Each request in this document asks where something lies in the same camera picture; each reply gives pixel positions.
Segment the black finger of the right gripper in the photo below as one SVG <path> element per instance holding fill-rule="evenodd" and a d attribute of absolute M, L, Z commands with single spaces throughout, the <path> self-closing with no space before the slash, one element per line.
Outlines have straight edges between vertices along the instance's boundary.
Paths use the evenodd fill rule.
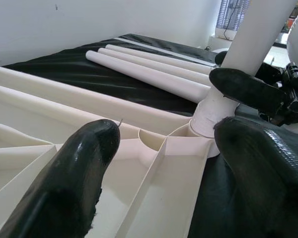
<path fill-rule="evenodd" d="M 224 67 L 225 66 L 224 60 L 225 60 L 225 57 L 226 57 L 227 53 L 228 53 L 228 50 L 221 51 L 221 52 L 216 54 L 215 64 L 216 64 L 217 67 Z"/>
<path fill-rule="evenodd" d="M 276 114 L 288 102 L 287 94 L 241 70 L 216 68 L 211 83 L 227 98 L 268 114 Z"/>

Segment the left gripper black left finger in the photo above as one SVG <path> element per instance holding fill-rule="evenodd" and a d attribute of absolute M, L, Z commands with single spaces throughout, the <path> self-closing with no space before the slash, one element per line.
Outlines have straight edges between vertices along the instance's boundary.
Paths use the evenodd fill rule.
<path fill-rule="evenodd" d="M 86 236 L 120 140 L 119 125 L 110 119 L 78 129 L 34 179 L 0 229 L 0 238 Z"/>

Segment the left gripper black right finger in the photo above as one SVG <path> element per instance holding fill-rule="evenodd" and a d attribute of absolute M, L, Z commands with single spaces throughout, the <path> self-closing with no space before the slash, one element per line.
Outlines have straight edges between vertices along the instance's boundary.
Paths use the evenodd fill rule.
<path fill-rule="evenodd" d="M 298 153 L 270 128 L 227 117 L 217 147 L 266 238 L 298 238 Z"/>

